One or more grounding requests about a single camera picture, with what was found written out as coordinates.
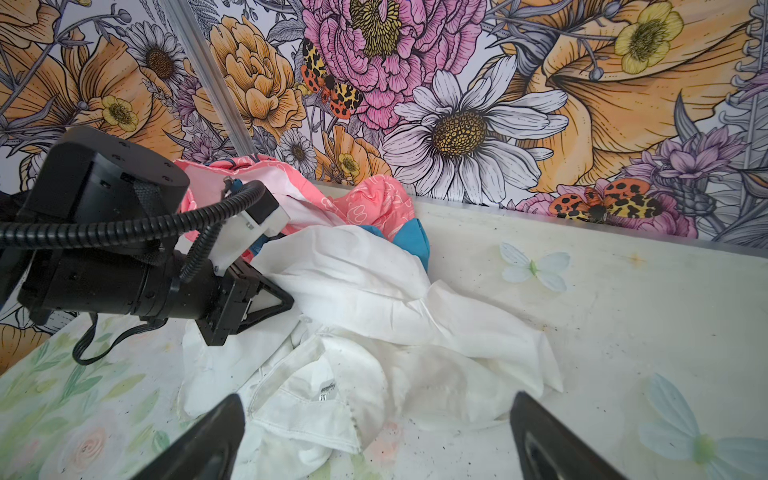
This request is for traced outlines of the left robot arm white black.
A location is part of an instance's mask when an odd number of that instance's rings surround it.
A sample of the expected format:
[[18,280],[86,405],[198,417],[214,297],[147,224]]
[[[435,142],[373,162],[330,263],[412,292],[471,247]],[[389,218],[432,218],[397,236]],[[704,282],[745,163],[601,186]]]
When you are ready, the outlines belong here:
[[204,341],[289,311],[292,296],[245,252],[288,218],[260,181],[225,179],[210,205],[183,211],[184,170],[162,155],[90,127],[67,131],[33,187],[1,199],[1,296],[30,320],[58,311],[135,316],[134,334],[172,318]]

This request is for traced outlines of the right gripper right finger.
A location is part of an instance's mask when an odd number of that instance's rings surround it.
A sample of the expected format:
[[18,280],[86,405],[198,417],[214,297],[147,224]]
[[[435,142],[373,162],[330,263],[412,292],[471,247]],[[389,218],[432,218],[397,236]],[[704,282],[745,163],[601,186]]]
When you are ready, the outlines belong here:
[[516,394],[510,425],[525,480],[625,480],[528,393]]

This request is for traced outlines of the white cloth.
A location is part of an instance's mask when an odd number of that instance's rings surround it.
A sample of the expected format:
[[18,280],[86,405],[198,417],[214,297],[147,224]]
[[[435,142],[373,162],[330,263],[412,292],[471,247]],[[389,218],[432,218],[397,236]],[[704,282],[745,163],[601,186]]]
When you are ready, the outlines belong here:
[[238,479],[300,479],[359,454],[387,421],[483,427],[519,391],[561,390],[545,334],[427,276],[403,248],[357,226],[312,226],[269,242],[255,268],[293,307],[207,346],[187,330],[184,411],[241,398]]

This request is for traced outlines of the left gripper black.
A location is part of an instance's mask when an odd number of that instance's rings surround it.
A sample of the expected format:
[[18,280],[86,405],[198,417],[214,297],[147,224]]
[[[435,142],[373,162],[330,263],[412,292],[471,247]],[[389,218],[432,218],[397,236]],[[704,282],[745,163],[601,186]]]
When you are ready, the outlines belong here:
[[251,266],[218,276],[206,260],[184,283],[179,278],[185,263],[179,251],[150,265],[99,249],[42,250],[32,259],[18,300],[42,324],[54,310],[190,319],[213,346],[293,308],[293,296]]

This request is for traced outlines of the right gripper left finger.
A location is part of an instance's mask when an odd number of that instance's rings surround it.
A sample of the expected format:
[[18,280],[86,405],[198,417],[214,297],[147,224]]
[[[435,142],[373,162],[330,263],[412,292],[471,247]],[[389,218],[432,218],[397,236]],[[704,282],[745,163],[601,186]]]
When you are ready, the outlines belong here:
[[233,393],[204,415],[134,480],[228,480],[245,435],[240,396]]

